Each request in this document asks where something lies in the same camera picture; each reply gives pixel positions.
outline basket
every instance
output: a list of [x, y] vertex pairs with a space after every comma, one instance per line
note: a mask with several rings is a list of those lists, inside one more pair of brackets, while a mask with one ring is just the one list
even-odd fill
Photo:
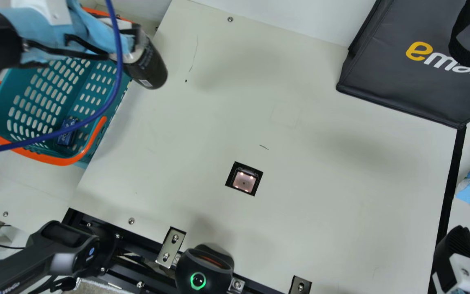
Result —
[[[94, 114], [109, 99], [117, 67], [111, 61], [64, 58], [45, 69], [9, 69], [0, 82], [0, 144], [58, 130], [66, 118]], [[47, 140], [14, 152], [55, 165], [89, 163], [131, 78], [123, 73], [117, 99], [94, 122], [75, 132], [73, 145]]]

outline white robot part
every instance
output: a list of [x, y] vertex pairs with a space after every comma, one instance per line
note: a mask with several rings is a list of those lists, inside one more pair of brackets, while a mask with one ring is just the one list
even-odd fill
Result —
[[444, 293], [440, 285], [440, 281], [438, 280], [438, 275], [435, 272], [432, 279], [435, 283], [437, 294], [470, 293], [470, 258], [455, 253], [451, 255], [449, 260], [451, 262], [457, 284], [447, 291], [447, 293]]
[[11, 7], [33, 8], [44, 15], [52, 26], [72, 24], [65, 0], [11, 0]]

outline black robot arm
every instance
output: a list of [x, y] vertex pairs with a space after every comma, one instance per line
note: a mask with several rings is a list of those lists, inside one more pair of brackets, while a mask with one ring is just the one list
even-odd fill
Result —
[[0, 294], [19, 293], [47, 275], [97, 275], [112, 255], [107, 239], [104, 232], [47, 223], [30, 236], [25, 249], [0, 261]]

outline bag strap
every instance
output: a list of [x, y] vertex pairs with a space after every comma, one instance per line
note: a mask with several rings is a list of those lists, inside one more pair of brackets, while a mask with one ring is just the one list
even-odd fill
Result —
[[451, 56], [461, 65], [470, 67], [470, 51], [465, 49], [458, 41], [458, 35], [470, 25], [470, 0], [466, 0], [462, 11], [460, 11], [457, 22], [453, 26], [451, 41], [449, 41], [449, 52]]

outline black shopping bag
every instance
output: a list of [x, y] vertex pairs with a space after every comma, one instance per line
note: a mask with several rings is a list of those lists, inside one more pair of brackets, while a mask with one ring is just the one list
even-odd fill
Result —
[[470, 121], [470, 0], [377, 0], [337, 90], [463, 128]]

